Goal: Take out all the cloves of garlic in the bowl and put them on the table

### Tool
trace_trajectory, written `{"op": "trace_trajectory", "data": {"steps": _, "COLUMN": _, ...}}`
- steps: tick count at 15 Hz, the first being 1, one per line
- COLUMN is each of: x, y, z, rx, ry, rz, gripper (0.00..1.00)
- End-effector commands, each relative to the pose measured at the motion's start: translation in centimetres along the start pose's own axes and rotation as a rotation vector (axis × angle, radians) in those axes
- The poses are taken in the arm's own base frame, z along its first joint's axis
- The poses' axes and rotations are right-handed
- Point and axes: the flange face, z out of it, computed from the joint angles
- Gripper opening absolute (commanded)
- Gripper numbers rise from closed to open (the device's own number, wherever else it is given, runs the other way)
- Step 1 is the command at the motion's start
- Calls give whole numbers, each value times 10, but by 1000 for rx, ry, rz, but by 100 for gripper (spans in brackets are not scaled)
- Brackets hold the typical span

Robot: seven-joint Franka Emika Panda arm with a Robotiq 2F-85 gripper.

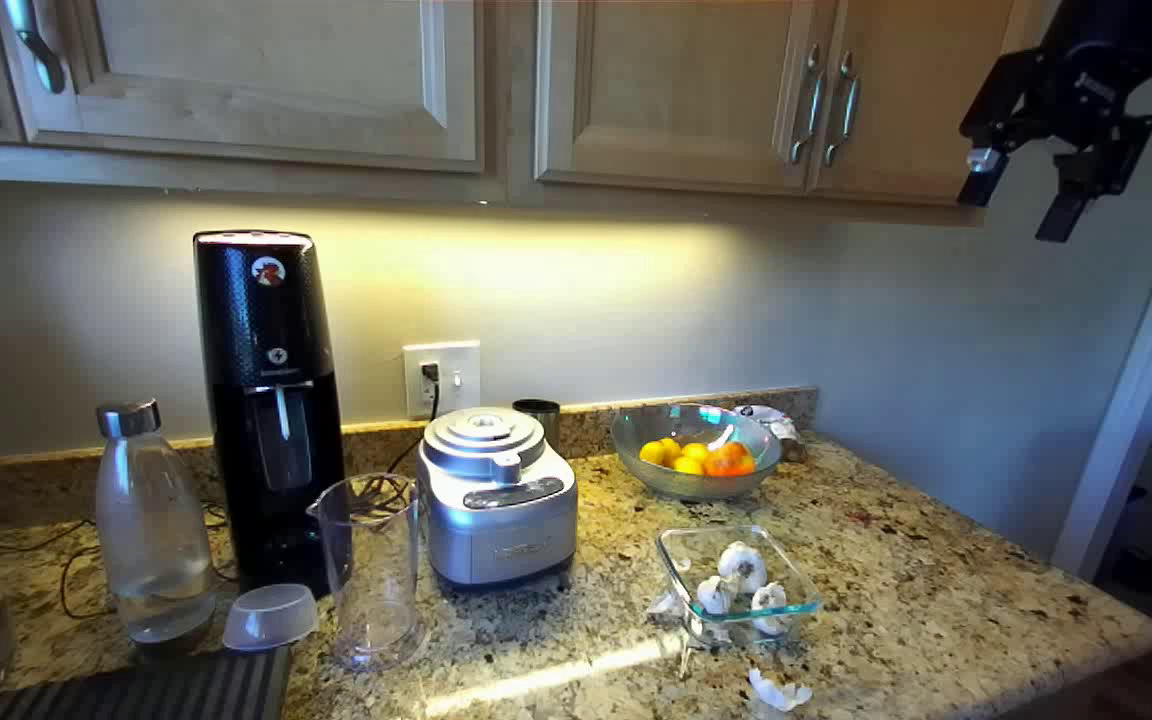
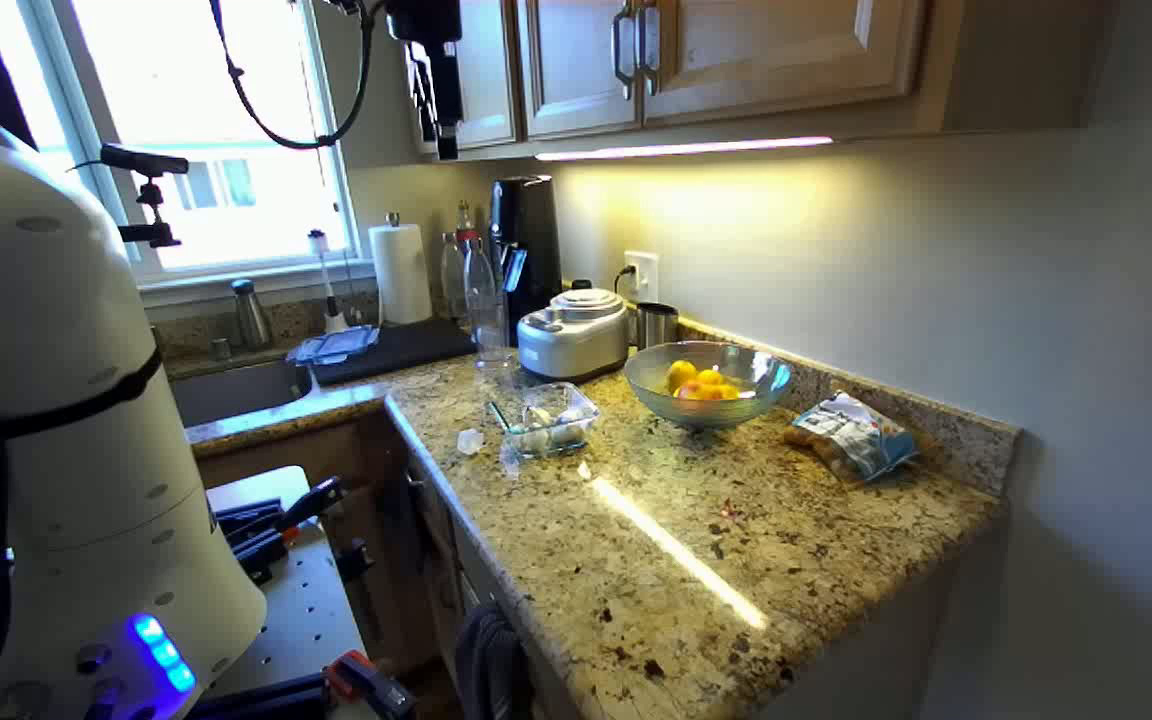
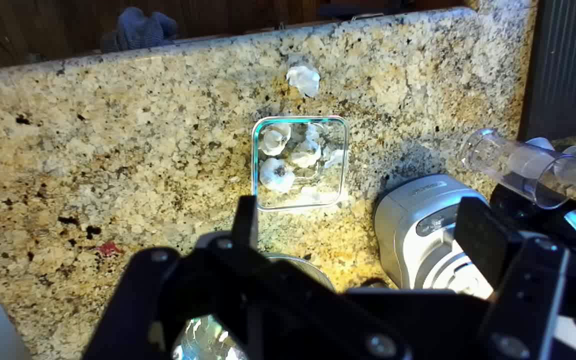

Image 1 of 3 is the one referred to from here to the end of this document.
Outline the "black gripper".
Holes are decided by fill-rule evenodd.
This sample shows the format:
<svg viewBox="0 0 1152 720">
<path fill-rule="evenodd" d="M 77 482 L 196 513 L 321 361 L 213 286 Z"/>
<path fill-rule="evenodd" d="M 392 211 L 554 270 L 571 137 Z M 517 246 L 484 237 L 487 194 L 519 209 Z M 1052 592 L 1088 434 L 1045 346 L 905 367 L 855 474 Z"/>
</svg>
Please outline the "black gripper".
<svg viewBox="0 0 1152 720">
<path fill-rule="evenodd" d="M 1105 159 L 1129 162 L 1148 140 L 1148 116 L 1129 97 L 1152 81 L 1152 0 L 1060 0 L 1035 46 L 1007 50 L 985 74 L 959 137 L 964 209 L 985 209 L 1027 140 L 1065 140 L 1057 201 L 1035 237 L 1065 242 L 1080 211 L 1105 193 Z"/>
</svg>

